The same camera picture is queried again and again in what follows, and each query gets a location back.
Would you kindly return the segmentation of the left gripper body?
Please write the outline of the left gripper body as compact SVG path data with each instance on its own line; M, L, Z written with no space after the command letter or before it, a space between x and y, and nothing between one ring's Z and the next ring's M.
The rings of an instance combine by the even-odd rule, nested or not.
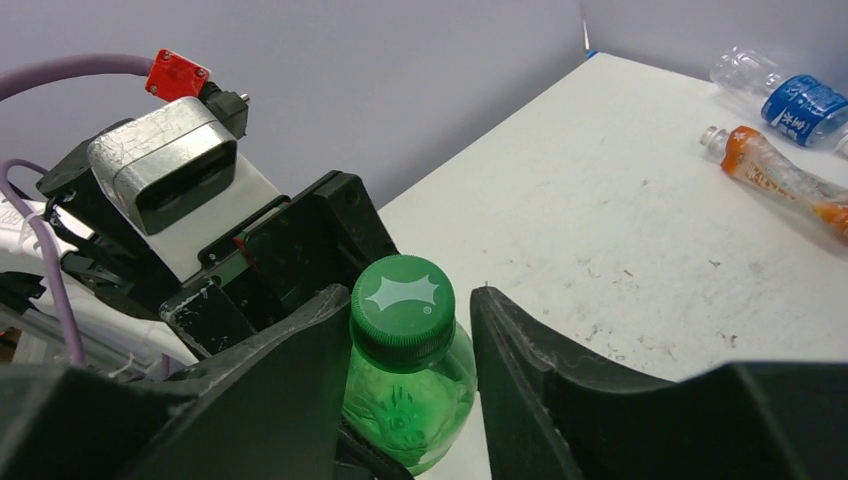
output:
M87 158L99 135L36 185L51 229L71 245L61 269L117 312L168 325L198 357L279 322L331 284L352 287L396 252L362 180L332 171L293 197L280 193L203 250L201 270L179 281L101 191Z

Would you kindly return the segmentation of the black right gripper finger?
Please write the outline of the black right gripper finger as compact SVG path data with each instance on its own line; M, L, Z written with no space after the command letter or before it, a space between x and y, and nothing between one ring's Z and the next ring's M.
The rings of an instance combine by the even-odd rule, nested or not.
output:
M413 479L405 467L348 423L340 423L338 427L335 463L335 479Z

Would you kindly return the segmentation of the green plastic bottle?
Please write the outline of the green plastic bottle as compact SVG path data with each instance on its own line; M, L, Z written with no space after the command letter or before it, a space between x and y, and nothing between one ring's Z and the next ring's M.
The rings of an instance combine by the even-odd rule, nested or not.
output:
M448 276L414 255L375 261L353 287L350 333L344 420L411 475L426 472L459 436L478 387Z

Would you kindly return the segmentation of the orange label bottle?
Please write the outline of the orange label bottle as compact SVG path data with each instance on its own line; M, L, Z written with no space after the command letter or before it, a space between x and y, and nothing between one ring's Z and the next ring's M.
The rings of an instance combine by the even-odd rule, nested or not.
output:
M847 189L796 166L759 131L710 126L699 143L729 177L780 197L847 235Z

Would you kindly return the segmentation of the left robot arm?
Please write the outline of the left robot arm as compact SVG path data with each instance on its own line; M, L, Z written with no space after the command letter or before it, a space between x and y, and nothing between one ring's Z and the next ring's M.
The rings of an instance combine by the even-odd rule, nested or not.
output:
M396 252L358 176L281 194L215 119L119 122L36 187L1 185L2 303L111 377L208 359Z

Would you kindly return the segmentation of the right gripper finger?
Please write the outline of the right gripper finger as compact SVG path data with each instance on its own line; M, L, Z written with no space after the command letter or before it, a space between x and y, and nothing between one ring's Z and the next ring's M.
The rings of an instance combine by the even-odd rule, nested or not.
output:
M732 362L679 383L610 360L494 287L470 296L495 479L843 479L847 367Z
M333 285L161 382L1 370L5 479L329 479L351 341Z

